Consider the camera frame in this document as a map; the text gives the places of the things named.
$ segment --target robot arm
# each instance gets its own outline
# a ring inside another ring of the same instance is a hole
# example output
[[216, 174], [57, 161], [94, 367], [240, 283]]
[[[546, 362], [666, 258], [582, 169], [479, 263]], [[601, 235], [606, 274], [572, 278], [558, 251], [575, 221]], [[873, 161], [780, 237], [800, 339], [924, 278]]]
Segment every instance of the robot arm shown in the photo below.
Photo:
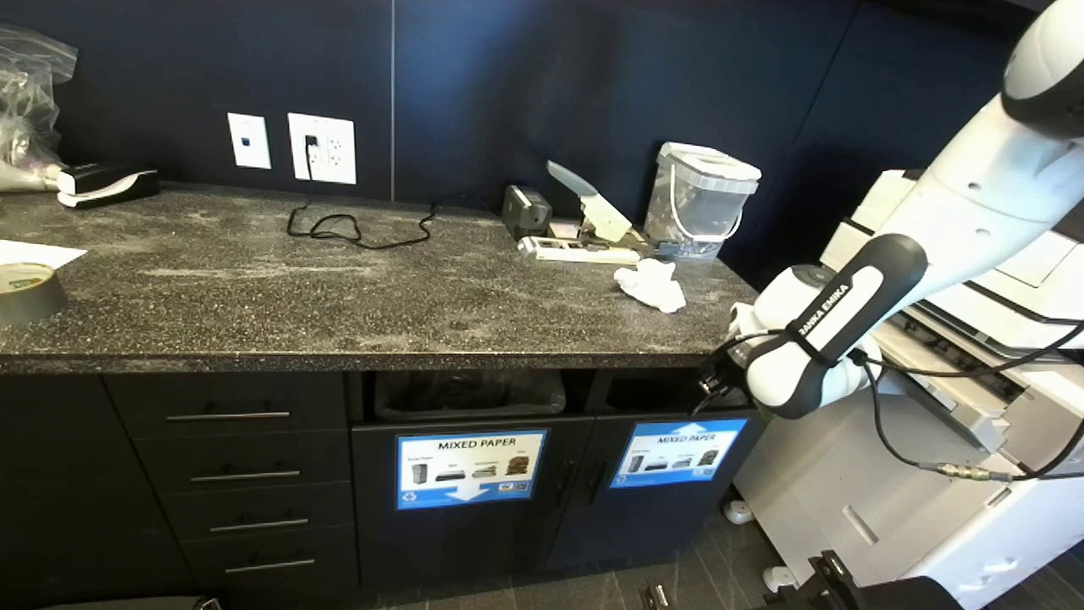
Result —
[[789, 267], [757, 307], [736, 307], [715, 362], [739, 362], [757, 403], [804, 416], [865, 386], [847, 357], [878, 352], [869, 336], [888, 315], [998, 267], [1081, 200], [1084, 0], [1056, 0], [1021, 38], [1003, 94], [940, 154], [897, 215], [839, 274]]

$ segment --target dark wall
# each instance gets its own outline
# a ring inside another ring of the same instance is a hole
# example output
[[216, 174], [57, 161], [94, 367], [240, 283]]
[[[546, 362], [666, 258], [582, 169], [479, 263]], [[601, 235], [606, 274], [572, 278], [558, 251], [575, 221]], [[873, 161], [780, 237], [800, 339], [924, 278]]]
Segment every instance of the dark wall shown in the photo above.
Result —
[[[643, 221], [655, 154], [765, 169], [727, 247], [746, 278], [816, 258], [880, 168], [923, 168], [992, 92], [1012, 27], [917, 0], [0, 0], [81, 52], [61, 155], [188, 185], [300, 191], [284, 112], [358, 127], [358, 188], [497, 206], [546, 161]], [[275, 174], [235, 169], [225, 112], [262, 112]]]

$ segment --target electrical outlet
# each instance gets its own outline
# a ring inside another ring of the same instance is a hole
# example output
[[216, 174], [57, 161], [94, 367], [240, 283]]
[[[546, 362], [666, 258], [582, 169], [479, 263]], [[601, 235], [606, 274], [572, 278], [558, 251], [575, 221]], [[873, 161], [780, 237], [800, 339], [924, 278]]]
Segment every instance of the electrical outlet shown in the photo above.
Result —
[[272, 169], [269, 121], [266, 115], [227, 112], [235, 164], [247, 169]]
[[354, 121], [287, 112], [296, 179], [358, 185]]

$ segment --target cabinet drawer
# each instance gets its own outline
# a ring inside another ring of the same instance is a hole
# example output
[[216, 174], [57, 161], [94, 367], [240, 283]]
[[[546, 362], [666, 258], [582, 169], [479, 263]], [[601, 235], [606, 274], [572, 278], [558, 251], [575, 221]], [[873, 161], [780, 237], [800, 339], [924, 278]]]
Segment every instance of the cabinet drawer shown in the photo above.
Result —
[[185, 539], [239, 539], [251, 533], [316, 533], [354, 524], [351, 485], [240, 489], [171, 500]]
[[351, 477], [347, 433], [157, 437], [138, 450], [168, 496]]
[[110, 389], [137, 437], [347, 428], [342, 377], [112, 377]]
[[262, 533], [235, 543], [185, 547], [204, 591], [231, 598], [325, 598], [351, 600], [358, 591], [354, 528]]

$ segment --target granite countertop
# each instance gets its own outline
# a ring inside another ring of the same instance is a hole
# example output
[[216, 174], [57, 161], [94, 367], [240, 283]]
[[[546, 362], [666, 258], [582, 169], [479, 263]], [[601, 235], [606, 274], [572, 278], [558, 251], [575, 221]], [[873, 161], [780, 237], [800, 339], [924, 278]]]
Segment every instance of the granite countertop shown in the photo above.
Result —
[[[727, 265], [688, 265], [688, 310], [662, 315], [619, 296], [606, 265], [524, 263], [495, 217], [439, 215], [427, 245], [358, 251], [287, 237], [293, 206], [202, 191], [100, 212], [0, 196], [0, 237], [87, 251], [57, 274], [57, 315], [0, 326], [0, 373], [696, 367], [728, 307], [751, 298]], [[338, 212], [374, 242], [414, 237], [424, 215]]]

